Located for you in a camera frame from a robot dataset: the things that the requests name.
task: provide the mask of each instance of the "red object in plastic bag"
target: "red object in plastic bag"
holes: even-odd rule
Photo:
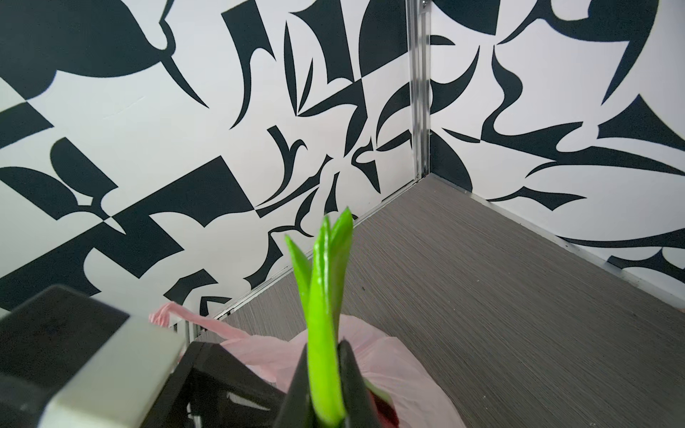
[[[251,336],[219,320],[193,314],[174,302],[167,303],[150,315],[150,321],[168,327],[169,314],[198,324],[226,339],[221,346],[234,357],[265,381],[275,383],[281,391],[288,391],[302,348],[307,342],[306,330],[289,342],[270,336]],[[347,339],[352,346],[362,376],[389,393],[400,427],[466,428],[449,397],[398,338],[390,337],[349,315],[340,315],[339,338]],[[379,415],[384,414],[378,404],[377,409]],[[384,426],[396,426],[389,418],[391,416],[385,417],[382,422],[391,425]]]

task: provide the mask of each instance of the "black abstract pattern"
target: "black abstract pattern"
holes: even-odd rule
[[[685,205],[673,193],[677,190],[659,188],[667,185],[677,189],[685,175],[683,128],[673,121],[673,118],[685,114],[682,104],[677,101],[684,94],[679,93],[673,83],[662,82],[660,76],[660,69],[671,66],[669,61],[672,55],[682,57],[674,41],[677,37],[667,40],[663,34],[675,36],[673,32],[679,30],[668,27],[668,20],[659,14],[672,14],[676,10],[682,13],[685,5],[661,5],[658,0],[593,0],[589,2],[589,8],[580,10],[583,7],[581,4],[568,3],[566,6],[577,8],[576,13],[580,16],[571,19],[557,16],[559,10],[555,10],[557,5],[551,0],[538,0],[530,11],[520,11],[522,18],[517,23],[511,21],[511,16],[501,13],[499,1],[435,0],[435,6],[441,12],[434,14],[435,19],[439,20],[438,28],[454,27],[455,31],[458,29],[463,32],[463,27],[466,27],[473,31],[474,40],[480,41],[463,42],[466,45],[471,43],[469,46],[473,46],[473,51],[477,47],[478,52],[465,73],[455,76],[451,83],[431,82],[432,127],[442,128],[443,132],[453,137],[447,144],[443,139],[445,134],[441,137],[432,132],[431,170],[486,197],[490,202],[526,198],[540,203],[548,209],[546,214],[539,208],[527,208],[529,205],[517,205],[517,214],[533,223],[552,225],[560,231],[575,231],[575,236],[557,233],[570,243],[616,251],[660,247],[662,250],[644,260],[627,260],[617,252],[616,255],[607,256],[608,262],[619,268],[655,270],[685,283],[683,270],[663,256],[664,248],[685,247]],[[650,42],[650,45],[647,41],[657,28],[661,38]],[[445,45],[440,48],[441,54],[456,52],[449,50],[453,44],[451,34],[432,34],[431,44]],[[555,40],[547,39],[552,35]],[[554,45],[562,39],[568,44]],[[587,88],[575,88],[588,94],[594,91],[591,96],[597,100],[597,104],[593,108],[586,106],[585,111],[579,114],[567,114],[566,121],[559,113],[555,113],[555,116],[550,114],[549,117],[553,119],[548,119],[547,123],[551,122],[552,125],[541,127],[535,123],[540,122],[538,119],[541,116],[547,119],[545,109],[553,110],[555,107],[550,103],[572,103],[575,94],[568,92],[568,99],[550,101],[549,95],[540,93],[544,90],[541,88],[551,88],[554,94],[563,93],[556,90],[566,82],[549,73],[532,73],[532,67],[546,69],[556,59],[549,55],[537,58],[536,55],[540,55],[536,50],[539,46],[525,46],[522,40],[534,40],[545,45],[545,49],[557,49],[559,58],[576,55],[578,50],[565,50],[570,49],[571,45],[574,49],[596,49],[604,43],[608,46],[611,42],[626,42],[626,45],[605,84],[588,81]],[[645,49],[650,47],[652,51],[645,53]],[[649,60],[638,61],[642,54],[648,56]],[[485,72],[479,75],[480,72],[475,70],[478,60],[486,60],[484,55],[491,56],[488,71],[491,71],[491,75]],[[534,58],[539,62],[524,64],[519,58]],[[664,64],[655,62],[656,58],[661,58]],[[461,64],[470,60],[456,59]],[[577,70],[583,72],[593,70],[595,65],[582,60],[574,64]],[[631,70],[638,68],[637,74],[631,74],[632,80],[628,79]],[[444,74],[449,70],[439,71]],[[533,75],[547,86],[532,82],[530,79]],[[465,99],[465,89],[477,77],[480,78],[477,84],[481,85],[478,86],[478,92],[484,95],[478,99],[469,95]],[[483,87],[484,82],[492,81],[490,79],[493,77],[497,87]],[[654,88],[659,88],[660,92],[655,92]],[[467,108],[478,109],[479,105],[486,104],[492,106],[478,110],[482,114],[482,119],[477,121],[479,135],[474,133],[473,123],[459,117],[459,114],[464,113],[468,116],[469,112],[457,112],[455,108],[444,110],[456,99],[461,100],[460,106],[467,105]],[[539,99],[544,99],[547,104],[535,105],[532,101]],[[508,114],[515,115],[516,125],[513,125],[512,116]],[[507,128],[528,131],[507,132]],[[487,178],[483,175],[472,177],[469,170],[492,172]],[[512,182],[520,183],[515,192],[512,192]],[[634,211],[644,214],[640,217],[618,207],[612,211],[614,208],[606,201],[615,200],[617,193],[628,200],[626,206],[632,206]],[[660,205],[649,206],[655,201],[660,201]],[[648,214],[664,210],[670,211],[670,218]],[[589,238],[596,233],[592,232],[597,230],[595,223],[606,225],[611,236],[618,238]],[[685,300],[685,284],[679,297]]]
[[[0,4],[0,84],[7,83],[23,99],[7,107],[0,103],[0,190],[12,201],[21,198],[29,204],[45,218],[41,227],[55,234],[49,247],[35,250],[28,240],[3,243],[31,258],[22,256],[17,259],[21,263],[7,266],[0,260],[0,307],[11,310],[51,284],[66,284],[124,310],[135,311],[138,300],[147,299],[149,312],[154,305],[174,301],[211,315],[208,304],[225,305],[277,274],[277,265],[286,266],[284,234],[311,245],[312,225],[322,215],[335,215],[348,205],[362,215],[355,206],[367,210],[414,177],[411,158],[391,165],[383,157],[412,144],[405,109],[410,104],[408,80],[382,83],[381,91],[378,81],[384,79],[374,77],[407,51],[404,2],[316,0],[302,10],[301,4],[285,1],[282,7],[286,12],[248,0],[190,18],[188,8],[194,6],[174,0],[160,4],[157,12],[121,0]],[[356,28],[347,22],[351,8],[363,11]],[[165,48],[148,40],[152,30],[163,35]],[[222,39],[203,39],[206,34]],[[358,45],[351,43],[352,36]],[[303,49],[298,43],[305,39]],[[226,40],[234,51],[214,46]],[[319,53],[308,51],[315,45],[323,62],[317,62]],[[268,83],[262,75],[271,70],[251,65],[260,49],[273,59],[273,81]],[[228,60],[212,62],[215,57]],[[235,64],[237,73],[211,81],[216,77],[207,73],[205,61],[214,68]],[[58,71],[71,77],[55,79]],[[159,80],[141,77],[143,71]],[[126,86],[126,79],[135,75],[170,92],[181,89],[187,97],[162,95],[157,104],[145,104],[159,94],[134,81]],[[79,82],[86,80],[79,77],[98,79],[81,88]],[[69,91],[81,94],[92,88],[102,88],[106,95],[114,79],[119,86],[111,100],[98,99],[100,92],[76,101],[64,98]],[[236,82],[231,88],[242,91],[232,89],[221,101],[208,91],[212,85],[207,79],[217,91],[225,81]],[[276,81],[286,99],[274,90]],[[329,84],[337,85],[336,90],[328,90]],[[136,97],[124,94],[119,100],[119,92]],[[82,99],[90,104],[77,105]],[[266,113],[254,107],[264,99],[274,106]],[[370,110],[369,100],[384,107]],[[56,107],[60,103],[63,111]],[[128,115],[138,104],[145,104],[143,110],[157,109],[155,119]],[[351,116],[333,111],[341,105],[354,107]],[[77,116],[91,110],[89,117]],[[404,114],[406,122],[388,122],[396,114]],[[240,134],[246,122],[250,129]],[[328,130],[339,123],[345,126],[342,135]],[[382,135],[395,137],[379,141],[381,129]],[[123,136],[121,149],[112,147],[112,139],[98,137],[110,132]],[[184,151],[176,140],[187,135],[193,136],[186,143],[191,150]],[[251,149],[262,136],[268,139],[268,157]],[[140,150],[132,152],[132,147]],[[136,162],[131,156],[149,159]],[[397,174],[398,168],[404,175]],[[157,177],[160,171],[165,178]],[[279,171],[276,181],[262,175],[272,171]],[[386,173],[392,179],[383,180]],[[145,190],[137,189],[129,176]],[[26,228],[21,211],[10,211],[15,212],[16,224],[0,227]],[[85,218],[89,226],[79,223]],[[94,269],[102,275],[93,276]],[[130,275],[140,294],[135,287],[108,284],[107,269]],[[131,293],[130,307],[116,297],[122,290]]]

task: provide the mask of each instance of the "pink plastic bag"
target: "pink plastic bag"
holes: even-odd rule
[[[226,323],[193,314],[170,302],[162,306],[150,321],[169,326],[169,314],[205,327],[226,339],[221,343],[227,351],[267,382],[287,391],[307,331],[290,342],[270,336],[251,336]],[[340,315],[340,339],[347,339],[354,350],[362,376],[393,399],[403,428],[465,428],[464,422],[445,392],[433,381],[421,363],[398,338],[349,315]]]

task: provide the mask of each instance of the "pink bag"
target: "pink bag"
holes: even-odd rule
[[[226,339],[222,347],[265,381],[275,383],[281,391],[288,390],[307,342],[306,330],[290,342],[251,336],[219,320],[193,314],[174,302],[150,315],[150,321],[168,327],[170,313]],[[339,332],[340,339],[352,345],[362,376],[392,397],[400,427],[466,428],[449,397],[398,338],[349,315],[340,315]]]

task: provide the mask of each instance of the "green plant shoot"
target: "green plant shoot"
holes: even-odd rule
[[[338,324],[343,304],[345,269],[352,245],[349,208],[331,229],[323,219],[313,249],[313,263],[286,236],[302,310],[308,328],[307,365],[314,412],[327,428],[345,419],[345,404],[338,369]]]

